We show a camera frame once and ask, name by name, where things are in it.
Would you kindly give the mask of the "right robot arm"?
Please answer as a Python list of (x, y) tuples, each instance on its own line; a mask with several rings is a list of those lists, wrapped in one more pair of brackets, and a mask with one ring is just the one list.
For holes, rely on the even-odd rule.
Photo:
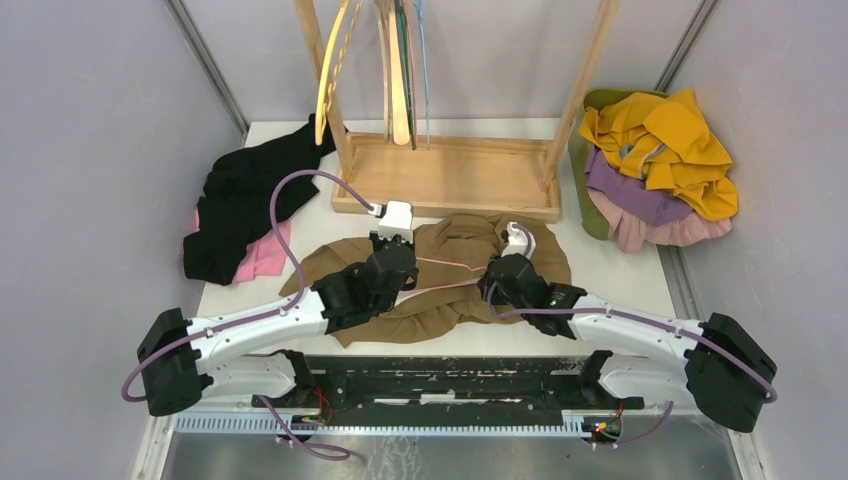
[(693, 405), (710, 420), (750, 433), (778, 398), (777, 365), (734, 318), (677, 319), (616, 306), (583, 288), (546, 281), (521, 254), (495, 257), (478, 282), (489, 308), (505, 307), (549, 336), (602, 346), (577, 382), (580, 400), (614, 398)]

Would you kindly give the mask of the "yellow garment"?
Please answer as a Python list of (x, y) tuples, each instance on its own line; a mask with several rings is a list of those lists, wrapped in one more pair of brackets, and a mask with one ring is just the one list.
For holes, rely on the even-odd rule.
[(710, 221), (735, 216), (739, 196), (728, 177), (733, 160), (710, 130), (694, 90), (669, 96), (634, 92), (587, 106), (577, 129), (618, 173), (670, 194)]

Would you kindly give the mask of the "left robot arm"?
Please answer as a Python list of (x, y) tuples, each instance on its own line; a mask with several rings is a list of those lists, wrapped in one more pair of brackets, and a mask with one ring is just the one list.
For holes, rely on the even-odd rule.
[(307, 404), (315, 382), (302, 355), (259, 350), (290, 340), (327, 336), (390, 311), (400, 292), (413, 289), (418, 268), (412, 241), (372, 238), (374, 251), (315, 281), (301, 294), (241, 312), (187, 318), (178, 308), (160, 313), (137, 349), (129, 386), (142, 382), (139, 401), (153, 417), (184, 411), (211, 397), (264, 395), (291, 406)]

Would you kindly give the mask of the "pink wire hanger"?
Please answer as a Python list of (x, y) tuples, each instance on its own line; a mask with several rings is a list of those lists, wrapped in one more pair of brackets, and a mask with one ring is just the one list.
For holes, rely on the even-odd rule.
[(486, 260), (481, 259), (459, 261), (418, 256), (416, 260), (419, 269), (417, 285), (402, 292), (402, 297), (472, 286), (486, 270)]

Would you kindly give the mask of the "tan pleated skirt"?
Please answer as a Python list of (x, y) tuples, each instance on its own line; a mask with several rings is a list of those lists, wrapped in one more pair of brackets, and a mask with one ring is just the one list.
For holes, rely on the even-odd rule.
[(571, 282), (571, 268), (555, 234), (540, 220), (514, 214), (457, 214), (414, 232), (418, 257), (417, 293), (369, 322), (333, 334), (343, 346), (355, 342), (410, 344), (441, 337), (460, 323), (514, 324), (519, 316), (494, 317), (475, 281), (489, 259), (503, 251), (510, 222), (528, 229), (537, 242), (532, 263), (546, 281)]

